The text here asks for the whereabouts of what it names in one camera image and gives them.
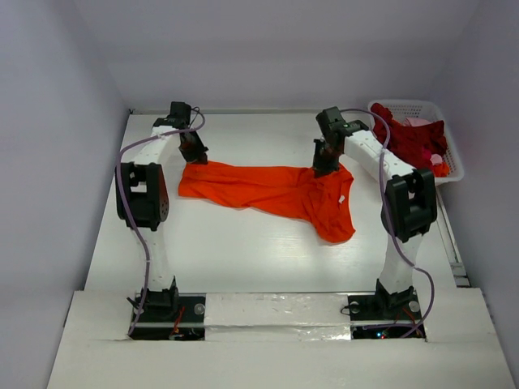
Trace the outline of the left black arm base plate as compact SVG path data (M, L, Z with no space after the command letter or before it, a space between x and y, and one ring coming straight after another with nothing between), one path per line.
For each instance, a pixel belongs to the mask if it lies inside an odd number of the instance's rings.
M144 303L133 340L198 341L205 339L205 294L181 294L178 308L172 311L170 303L152 305Z

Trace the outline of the orange t shirt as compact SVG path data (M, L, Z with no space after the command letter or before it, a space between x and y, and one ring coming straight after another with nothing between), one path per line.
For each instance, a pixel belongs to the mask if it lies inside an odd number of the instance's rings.
M185 167L178 195L303 220L321 239L338 244L355 234L349 201L353 183L354 177L343 165L317 177L311 168L234 166L210 161Z

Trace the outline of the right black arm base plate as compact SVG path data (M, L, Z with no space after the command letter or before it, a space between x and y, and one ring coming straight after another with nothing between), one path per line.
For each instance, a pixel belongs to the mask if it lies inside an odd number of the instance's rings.
M422 319L418 296L415 293L403 305L389 309L375 299L375 294L349 295L346 304L341 308L341 313L350 319L353 340L426 338L423 324L405 336Z

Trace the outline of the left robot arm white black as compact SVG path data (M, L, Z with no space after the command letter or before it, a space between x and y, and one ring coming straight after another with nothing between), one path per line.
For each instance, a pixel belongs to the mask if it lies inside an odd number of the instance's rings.
M180 101L152 124L151 134L125 146L115 168L118 217L134 231L144 249L144 286L131 304L170 320L179 311L178 289L167 259L163 224L169 215L165 165L175 151L189 165L206 165L208 148L193 127L199 110Z

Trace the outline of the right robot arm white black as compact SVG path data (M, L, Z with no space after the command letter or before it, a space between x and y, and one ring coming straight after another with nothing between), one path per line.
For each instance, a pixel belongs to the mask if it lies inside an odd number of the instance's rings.
M355 160L380 185L381 221L388 234L384 267L372 294L348 297L354 321L395 321L404 309L418 307L413 286L416 257L423 236L437 219L435 177L416 169L388 149L390 121L371 113L382 126L378 136L360 120L347 122L342 109L332 107L316 116L321 138L315 141L313 169L320 176L338 170L342 155Z

